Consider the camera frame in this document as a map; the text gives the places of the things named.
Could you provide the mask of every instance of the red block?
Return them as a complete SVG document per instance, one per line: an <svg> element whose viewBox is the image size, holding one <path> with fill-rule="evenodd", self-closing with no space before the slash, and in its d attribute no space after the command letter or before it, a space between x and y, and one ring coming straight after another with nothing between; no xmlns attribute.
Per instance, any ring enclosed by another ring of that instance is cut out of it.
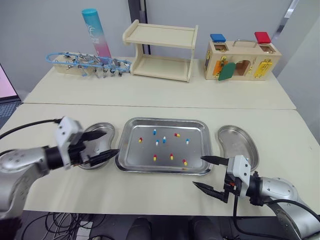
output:
<svg viewBox="0 0 320 240"><path fill-rule="evenodd" d="M270 37L266 31L256 31L254 33L258 44L269 44L271 43Z"/></svg>

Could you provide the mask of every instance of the metal tray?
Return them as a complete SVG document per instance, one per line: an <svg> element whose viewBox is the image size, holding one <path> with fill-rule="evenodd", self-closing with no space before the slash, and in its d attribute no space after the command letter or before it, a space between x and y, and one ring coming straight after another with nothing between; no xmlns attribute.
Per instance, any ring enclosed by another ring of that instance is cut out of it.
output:
<svg viewBox="0 0 320 240"><path fill-rule="evenodd" d="M91 157L111 149L111 142L115 136L115 128L112 124L108 122L99 122L99 123L93 124L90 127L88 127L85 130L85 132L90 132L95 130L103 131L106 133L106 135L100 137L99 139L87 141L84 143L86 146L86 151ZM79 165L79 167L82 169L91 170L91 169L97 169L106 163L107 162L102 162L95 166L90 166L89 164L81 164Z"/></svg>
<svg viewBox="0 0 320 240"><path fill-rule="evenodd" d="M115 164L123 171L204 175L212 167L200 159L201 156L211 155L211 142L207 125L198 120L132 118L124 126L119 148Z"/></svg>
<svg viewBox="0 0 320 240"><path fill-rule="evenodd" d="M248 133L240 127L226 125L221 127L217 134L224 158L243 155L251 165L251 172L257 168L259 164L258 150Z"/></svg>

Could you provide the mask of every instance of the pink and blue bottle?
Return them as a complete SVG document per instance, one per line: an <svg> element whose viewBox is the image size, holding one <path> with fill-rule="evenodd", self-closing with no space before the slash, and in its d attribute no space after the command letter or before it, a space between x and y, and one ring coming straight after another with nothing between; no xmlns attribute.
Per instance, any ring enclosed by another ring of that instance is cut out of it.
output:
<svg viewBox="0 0 320 240"><path fill-rule="evenodd" d="M111 53L104 35L104 30L100 23L98 11L94 8L87 8L82 10L82 16L98 56L111 58Z"/></svg>

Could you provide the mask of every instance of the blue block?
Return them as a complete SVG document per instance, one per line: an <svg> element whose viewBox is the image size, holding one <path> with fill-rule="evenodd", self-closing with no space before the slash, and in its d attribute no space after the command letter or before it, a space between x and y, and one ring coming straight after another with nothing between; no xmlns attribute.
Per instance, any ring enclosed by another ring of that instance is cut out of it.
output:
<svg viewBox="0 0 320 240"><path fill-rule="evenodd" d="M214 43L225 43L226 39L222 34L210 34L210 37Z"/></svg>

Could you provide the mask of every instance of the wooden rack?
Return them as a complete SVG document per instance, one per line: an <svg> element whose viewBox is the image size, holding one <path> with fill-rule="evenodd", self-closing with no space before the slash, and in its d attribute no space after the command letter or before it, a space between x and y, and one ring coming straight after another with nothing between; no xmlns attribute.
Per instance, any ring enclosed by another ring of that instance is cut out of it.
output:
<svg viewBox="0 0 320 240"><path fill-rule="evenodd" d="M135 44L133 75L189 82L191 77L198 26L195 28L139 23L135 20L122 35L125 45ZM191 49L191 58L175 58L143 53L142 44Z"/></svg>

